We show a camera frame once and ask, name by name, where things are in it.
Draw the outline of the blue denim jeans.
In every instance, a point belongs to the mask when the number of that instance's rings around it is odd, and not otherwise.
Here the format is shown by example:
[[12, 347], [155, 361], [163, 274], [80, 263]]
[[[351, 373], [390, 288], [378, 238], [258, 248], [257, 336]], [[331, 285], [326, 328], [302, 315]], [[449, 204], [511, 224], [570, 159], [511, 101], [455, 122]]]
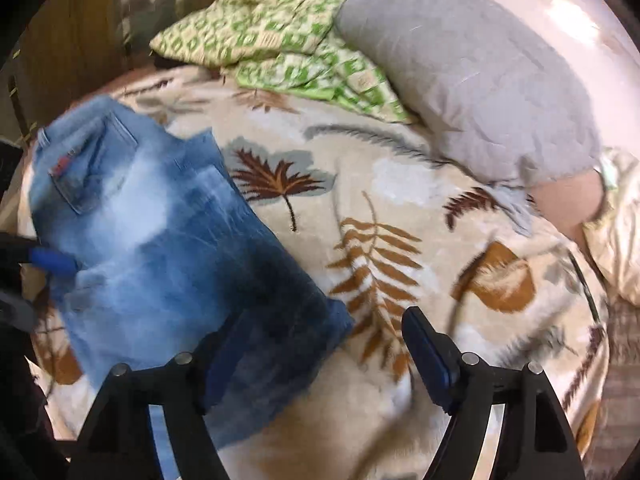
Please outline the blue denim jeans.
[[94, 386], [119, 362], [161, 366], [247, 311], [247, 352], [205, 419], [224, 448], [267, 426], [352, 328], [250, 209], [210, 132], [182, 140], [99, 96], [40, 130], [32, 170], [36, 233], [78, 265], [50, 291]]

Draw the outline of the brown striped sofa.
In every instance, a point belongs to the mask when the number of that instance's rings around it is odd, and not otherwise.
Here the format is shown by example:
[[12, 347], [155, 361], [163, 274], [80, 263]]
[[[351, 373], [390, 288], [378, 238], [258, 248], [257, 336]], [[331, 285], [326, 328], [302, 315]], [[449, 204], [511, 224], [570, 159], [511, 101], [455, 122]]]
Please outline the brown striped sofa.
[[617, 300], [608, 318], [610, 366], [597, 429], [586, 459], [588, 479], [613, 479], [639, 441], [639, 308]]

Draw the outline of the cream satin pillow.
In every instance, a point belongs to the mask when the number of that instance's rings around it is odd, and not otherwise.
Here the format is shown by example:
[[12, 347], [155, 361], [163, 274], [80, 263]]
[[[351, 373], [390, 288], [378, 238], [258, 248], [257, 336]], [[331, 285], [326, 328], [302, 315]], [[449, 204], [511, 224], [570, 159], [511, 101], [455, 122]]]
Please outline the cream satin pillow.
[[599, 174], [602, 207], [584, 224], [589, 252], [614, 294], [639, 307], [639, 159], [622, 148], [606, 148]]

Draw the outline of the wooden wardrobe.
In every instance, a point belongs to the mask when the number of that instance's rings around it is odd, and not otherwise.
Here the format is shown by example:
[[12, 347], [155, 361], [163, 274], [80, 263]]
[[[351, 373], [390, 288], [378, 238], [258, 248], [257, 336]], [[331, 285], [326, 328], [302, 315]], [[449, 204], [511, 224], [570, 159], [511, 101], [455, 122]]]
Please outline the wooden wardrobe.
[[26, 140], [93, 92], [160, 67], [149, 43], [214, 0], [36, 0], [1, 59], [1, 135]]

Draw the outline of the leaf print beige blanket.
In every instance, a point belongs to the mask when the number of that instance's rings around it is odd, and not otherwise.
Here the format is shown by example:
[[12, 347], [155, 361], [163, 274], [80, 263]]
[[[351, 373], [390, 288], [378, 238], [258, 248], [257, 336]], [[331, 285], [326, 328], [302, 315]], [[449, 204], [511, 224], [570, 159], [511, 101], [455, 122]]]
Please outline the leaf print beige blanket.
[[199, 68], [122, 78], [104, 93], [178, 138], [210, 130], [255, 214], [354, 320], [305, 392], [222, 451], [233, 478], [423, 476], [448, 419], [401, 337], [411, 306], [491, 365], [541, 364], [588, 450], [608, 307], [549, 211], [522, 235], [488, 188], [428, 160], [425, 129], [242, 90]]

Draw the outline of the grey quilted pillow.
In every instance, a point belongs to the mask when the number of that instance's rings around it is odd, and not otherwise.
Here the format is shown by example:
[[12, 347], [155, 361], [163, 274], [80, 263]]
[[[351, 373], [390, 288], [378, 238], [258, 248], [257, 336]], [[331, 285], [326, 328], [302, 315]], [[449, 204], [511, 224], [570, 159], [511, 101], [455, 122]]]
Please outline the grey quilted pillow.
[[582, 81], [494, 0], [346, 0], [335, 26], [432, 130], [437, 154], [480, 182], [533, 186], [600, 158]]

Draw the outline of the green patterned quilt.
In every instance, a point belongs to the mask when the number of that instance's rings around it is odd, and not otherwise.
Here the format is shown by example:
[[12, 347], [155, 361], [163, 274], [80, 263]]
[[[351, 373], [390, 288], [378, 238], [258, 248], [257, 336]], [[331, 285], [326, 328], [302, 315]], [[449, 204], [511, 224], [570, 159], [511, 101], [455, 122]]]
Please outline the green patterned quilt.
[[346, 44], [334, 18], [346, 0], [215, 0], [150, 42], [171, 61], [218, 68], [242, 88], [329, 102], [381, 122], [410, 114], [383, 71]]

